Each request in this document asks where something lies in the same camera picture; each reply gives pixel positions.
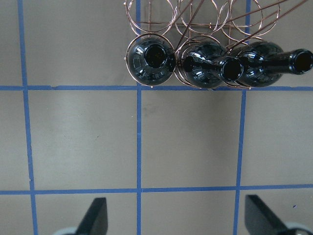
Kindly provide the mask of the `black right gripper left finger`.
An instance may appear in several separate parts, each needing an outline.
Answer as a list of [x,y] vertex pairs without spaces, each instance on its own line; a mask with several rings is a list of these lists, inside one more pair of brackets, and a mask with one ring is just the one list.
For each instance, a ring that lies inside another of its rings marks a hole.
[[55,231],[54,235],[106,235],[108,211],[106,197],[95,198],[78,227],[67,227]]

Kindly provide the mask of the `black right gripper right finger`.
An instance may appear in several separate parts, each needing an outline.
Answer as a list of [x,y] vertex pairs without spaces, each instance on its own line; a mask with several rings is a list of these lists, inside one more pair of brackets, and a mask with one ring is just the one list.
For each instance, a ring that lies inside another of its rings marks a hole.
[[313,233],[302,224],[283,222],[255,194],[245,196],[245,227],[250,235],[311,235]]

